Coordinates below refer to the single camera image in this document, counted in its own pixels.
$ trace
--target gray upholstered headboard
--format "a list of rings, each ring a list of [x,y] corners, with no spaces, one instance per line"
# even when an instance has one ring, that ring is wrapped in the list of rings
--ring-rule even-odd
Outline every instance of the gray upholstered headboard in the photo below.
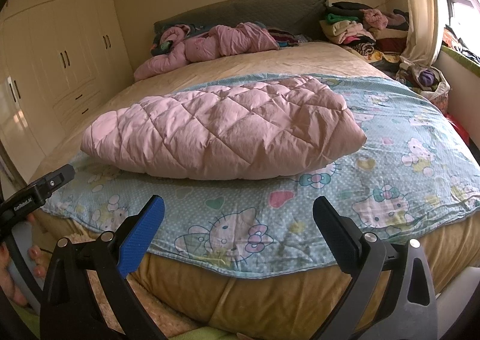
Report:
[[[328,0],[228,0],[157,21],[154,28],[157,34],[164,26],[181,23],[235,27],[242,22],[260,21],[294,35],[325,39],[318,21],[325,17],[327,6]]]

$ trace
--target silver bolt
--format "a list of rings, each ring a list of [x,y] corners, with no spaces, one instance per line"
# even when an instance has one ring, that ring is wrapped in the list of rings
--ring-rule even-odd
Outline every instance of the silver bolt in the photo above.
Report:
[[[368,242],[375,242],[377,241],[377,236],[373,233],[365,233],[363,238],[366,239]]]
[[[106,231],[100,236],[103,242],[109,242],[113,240],[113,233],[111,231]]]
[[[60,238],[57,242],[57,245],[59,248],[63,248],[68,244],[68,239],[67,238]]]
[[[418,241],[417,239],[412,238],[409,242],[410,242],[410,245],[414,248],[420,247],[420,241]]]

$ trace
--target folded pink comforter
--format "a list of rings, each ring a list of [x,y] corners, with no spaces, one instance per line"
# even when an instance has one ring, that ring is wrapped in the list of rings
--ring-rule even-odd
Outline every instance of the folded pink comforter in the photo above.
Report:
[[[81,149],[132,172],[229,180],[311,172],[365,141],[344,98],[300,76],[145,97],[101,115]]]
[[[240,23],[235,28],[215,26],[208,33],[188,39],[184,39],[187,34],[184,27],[186,26],[170,27],[164,32],[160,43],[173,41],[172,51],[142,63],[135,70],[135,81],[171,72],[191,62],[280,49],[268,31],[254,23]]]

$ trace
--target light blue blanket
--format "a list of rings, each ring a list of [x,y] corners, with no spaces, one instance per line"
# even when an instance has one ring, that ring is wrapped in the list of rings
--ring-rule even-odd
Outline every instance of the light blue blanket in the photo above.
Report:
[[[151,253],[235,277],[264,278],[335,262],[311,215],[321,195],[363,231],[394,242],[480,208],[480,167],[436,107],[384,78],[311,75],[345,97],[365,131],[367,142],[356,153],[310,173],[254,181],[153,178],[79,153],[71,161],[75,180],[55,192],[44,211],[93,231],[115,230],[158,194],[166,215]],[[280,77],[286,75],[213,84]]]

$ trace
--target wardrobe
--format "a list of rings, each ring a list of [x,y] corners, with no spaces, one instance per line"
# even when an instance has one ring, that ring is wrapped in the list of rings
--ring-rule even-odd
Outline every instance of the wardrobe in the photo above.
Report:
[[[113,0],[8,0],[0,12],[0,140],[25,180],[133,83]]]

